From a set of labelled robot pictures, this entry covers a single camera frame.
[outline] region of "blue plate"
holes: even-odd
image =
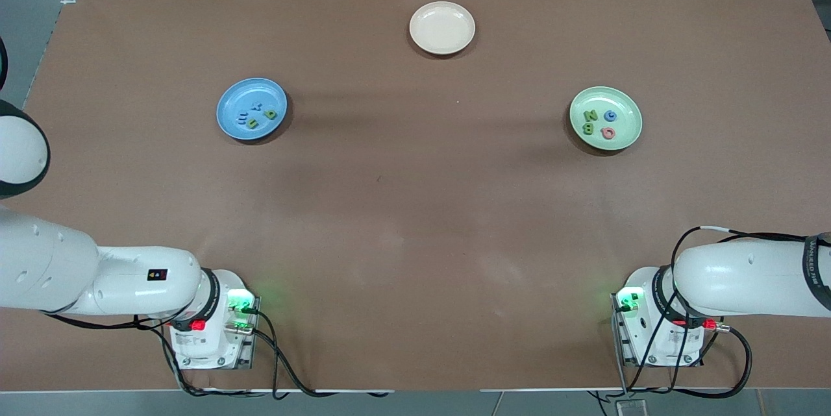
[[[263,138],[286,117],[286,93],[268,79],[245,79],[219,99],[216,121],[223,132],[240,140]]]

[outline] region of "green plate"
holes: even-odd
[[[614,113],[612,120],[606,114],[610,111]],[[631,97],[609,87],[591,87],[578,93],[572,100],[569,118],[582,141],[600,150],[626,148],[638,140],[643,129],[641,110]]]

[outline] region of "gray floor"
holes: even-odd
[[[831,0],[813,2],[826,28],[831,28]],[[59,12],[60,0],[0,0],[0,36],[10,55],[8,82],[0,91],[0,99],[23,106]],[[0,395],[0,415],[152,416],[175,411],[183,416],[243,412],[284,416],[488,416],[493,413],[498,397],[498,393],[480,392],[400,392],[383,399],[365,395],[323,399],[292,395],[274,402],[269,398],[192,398],[179,392],[3,393]],[[658,416],[831,414],[831,389],[748,389],[727,400],[700,400],[685,395],[645,398],[649,413]],[[606,405],[606,412],[615,414],[614,407]],[[498,414],[602,415],[597,401],[585,392],[505,393]]]

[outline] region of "brown table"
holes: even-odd
[[[831,226],[831,46],[810,0],[452,0],[477,32],[448,59],[408,38],[428,1],[68,5],[27,105],[53,165],[6,203],[236,271],[318,389],[614,387],[608,295],[685,229]],[[257,76],[293,116],[244,145],[214,109]],[[645,120],[612,156],[564,119],[600,84]],[[26,310],[0,324],[0,389],[175,385],[150,334]],[[751,386],[829,386],[831,321],[730,324]],[[730,386],[740,365],[725,338],[680,384]],[[193,378],[269,375],[260,347],[254,371]]]

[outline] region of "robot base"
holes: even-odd
[[[661,310],[655,303],[652,292],[652,279],[658,268],[647,266],[636,270],[626,286],[614,295],[615,309],[628,304],[632,307],[629,312],[612,312],[617,321],[619,347],[625,365],[638,366],[643,362],[646,366],[674,367],[678,362],[678,354],[682,354],[680,366],[698,365],[701,346],[704,343],[704,328],[689,328],[684,340],[684,328],[663,321]],[[649,354],[644,360],[649,339],[660,322],[661,327],[649,347]]]
[[[170,330],[170,344],[181,369],[250,369],[253,354],[252,330],[257,315],[232,309],[256,307],[253,295],[243,280],[227,270],[214,270],[219,280],[216,311],[202,330]]]

